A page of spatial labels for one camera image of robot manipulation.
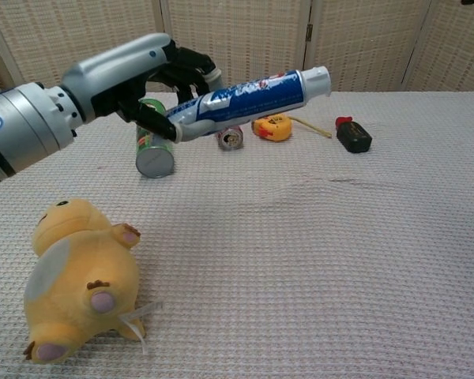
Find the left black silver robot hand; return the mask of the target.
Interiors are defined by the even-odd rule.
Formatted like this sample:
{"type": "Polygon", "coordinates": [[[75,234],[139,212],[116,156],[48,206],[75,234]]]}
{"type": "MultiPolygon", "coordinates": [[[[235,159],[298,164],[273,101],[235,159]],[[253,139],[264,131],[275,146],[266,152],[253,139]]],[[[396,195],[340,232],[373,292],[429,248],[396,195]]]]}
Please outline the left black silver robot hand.
{"type": "Polygon", "coordinates": [[[178,142],[185,132],[140,102],[149,82],[165,84],[178,101],[224,87],[222,74],[207,55],[178,47],[167,33],[151,33],[72,65],[61,88],[68,92],[82,122],[118,114],[160,137],[178,142]]]}

